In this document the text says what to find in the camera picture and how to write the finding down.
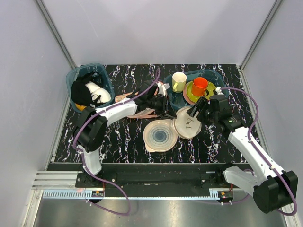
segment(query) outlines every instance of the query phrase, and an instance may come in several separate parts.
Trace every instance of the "white mug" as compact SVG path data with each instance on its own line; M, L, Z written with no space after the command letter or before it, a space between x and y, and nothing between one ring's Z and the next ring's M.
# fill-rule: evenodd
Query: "white mug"
M186 84L187 76L183 72L175 72L172 75L172 91L180 93Z

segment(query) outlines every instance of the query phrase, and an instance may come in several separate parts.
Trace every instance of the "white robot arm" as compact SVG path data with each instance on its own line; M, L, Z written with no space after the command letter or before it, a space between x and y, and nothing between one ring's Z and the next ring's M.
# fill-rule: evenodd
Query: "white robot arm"
M297 191L298 177L293 171L286 172L274 162L252 135L249 140L249 129L242 118L232 112L228 99L223 94L211 96L210 101L200 98L187 113L206 125L214 124L222 135L241 152L255 172L253 176L233 164L228 164L229 166L219 171L223 183L236 185L253 196L256 205L264 213L292 203L292 198L277 173L286 181L294 196ZM271 166L261 155L269 160Z

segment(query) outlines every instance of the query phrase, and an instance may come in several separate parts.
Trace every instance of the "black countertop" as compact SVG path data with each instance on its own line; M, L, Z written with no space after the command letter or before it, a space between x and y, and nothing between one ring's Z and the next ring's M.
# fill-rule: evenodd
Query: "black countertop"
M178 64L178 65L106 65L105 68L114 87L115 95L132 92L143 81L154 80L156 69L161 68L161 81L177 71L187 72L210 69L219 72L227 87L243 89L236 65ZM250 125L253 121L246 97L230 91L229 102ZM66 115L55 162L81 163L80 155L72 148L73 130L79 114L71 105ZM149 153L145 149L143 130L155 119L134 120L124 118L108 127L100 150L103 163L227 163L245 162L241 153L219 132L215 126L202 127L193 139L178 138L175 147L164 153Z

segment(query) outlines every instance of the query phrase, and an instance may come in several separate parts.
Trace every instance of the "gray wall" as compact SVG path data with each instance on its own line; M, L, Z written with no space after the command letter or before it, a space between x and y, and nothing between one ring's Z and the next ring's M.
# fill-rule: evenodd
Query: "gray wall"
M70 70L33 0L0 1L0 222L21 220L49 155Z
M241 63L275 0L44 0L77 65Z
M272 157L299 177L303 218L303 1L286 0L244 69Z

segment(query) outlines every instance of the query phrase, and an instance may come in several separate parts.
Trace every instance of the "metal frame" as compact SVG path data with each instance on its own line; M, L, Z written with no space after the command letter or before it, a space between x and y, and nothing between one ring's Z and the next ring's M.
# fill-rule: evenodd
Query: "metal frame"
M71 54L69 53L69 51L67 50L65 44L64 44L64 41L63 39L61 38L48 10L46 9L44 3L43 3L43 0L34 0L35 3L37 4L43 18L45 19L49 29L51 30L55 40L57 41L59 47L61 48L64 56L66 57L66 60L67 62L69 63L69 65L71 66L72 69L76 68L77 65L76 63L74 62L74 60L72 59L72 56Z
M62 109L61 114L60 114L60 118L59 118L60 120L58 122L56 131L55 131L55 135L53 137L53 142L52 142L52 145L51 145L51 148L50 148L50 153L48 155L48 159L47 159L47 162L45 164L45 168L44 168L45 171L47 170L48 165L55 160L56 152L57 152L60 137L61 137L61 132L62 132L63 127L64 127L65 117L66 117L66 114L69 110L70 103L71 103L70 98L67 94L66 98L65 98L64 105L63 105L63 109Z
M42 198L43 190L31 190L30 203L22 222L22 227L33 227L37 216L38 208Z
M248 53L246 54L243 62L240 65L241 69L244 69L245 66L247 65L248 61L250 60L250 57L252 56L252 54L254 53L257 45L259 44L260 40L262 39L265 31L267 30L270 22L272 21L272 19L274 18L275 14L277 13L278 9L280 8L282 2L284 0L276 0L275 3L273 4L272 8L270 9L265 21L263 22L261 29L259 30L254 42L252 43L252 45L250 46L250 49L248 51Z
M57 41L59 47L61 48L64 56L66 57L70 67L72 69L76 68L77 65L75 64L74 60L72 59L72 56L70 55L69 51L67 50L64 41L62 40L53 20L51 19L51 16L48 12L48 10L46 9L43 0L34 0L35 3L37 4L39 10L41 11L42 16L44 17L47 25L49 26L55 40ZM267 15L267 18L265 19L261 29L259 30L254 42L252 43L248 53L246 54L243 62L241 63L241 65L238 67L239 70L239 74L240 77L243 81L243 86L244 89L250 93L243 69L245 68L245 66L247 65L248 61L250 60L250 57L252 56L253 52L255 51L257 45L259 44L261 38L263 37L266 29L268 28L270 22L272 21L274 15L276 14L276 12L278 11L279 7L281 6L283 0L276 0L275 3L273 4L270 12ZM55 137L52 143L52 147L51 147L51 152L50 152L50 157L48 159L48 162L46 163L46 167L45 170L47 169L48 164L50 163L50 161L53 160L54 155L56 153L57 147L58 147L58 143L59 143L59 139L61 136L61 131L63 129L64 126L64 121L65 121L65 116L66 113L68 111L68 107L69 107L69 98L68 96L66 97L66 102L65 102L65 106L62 110L61 113L61 120L58 123L58 127L55 133ZM251 102L251 100L248 100L251 112L253 117L255 117L255 108L253 106L253 103ZM259 139L261 142L262 147L264 148L264 150L266 150L267 152L269 152L268 149L268 145L267 142L265 140L265 136L264 136L264 132L261 126L261 123L259 121L257 121L256 123L256 128L258 131L258 135L259 135ZM40 200L43 196L43 191L44 190L48 190L48 189L52 189L52 190L74 190L76 189L74 187L75 184L75 180L77 178L77 172L76 171L41 171L37 173L36 179L34 181L33 184L33 190L31 192L31 199L30 199L30 204L28 206L27 209L27 214L24 218L23 224L22 226L24 227L32 227L37 215L37 211L38 211L38 207L40 204ZM292 206L286 206L284 208L282 208L283 211L285 212L291 212L292 210ZM285 216L285 220L287 223L287 226L301 226L300 225L300 221L298 219L298 216L292 216L292 217L287 217Z

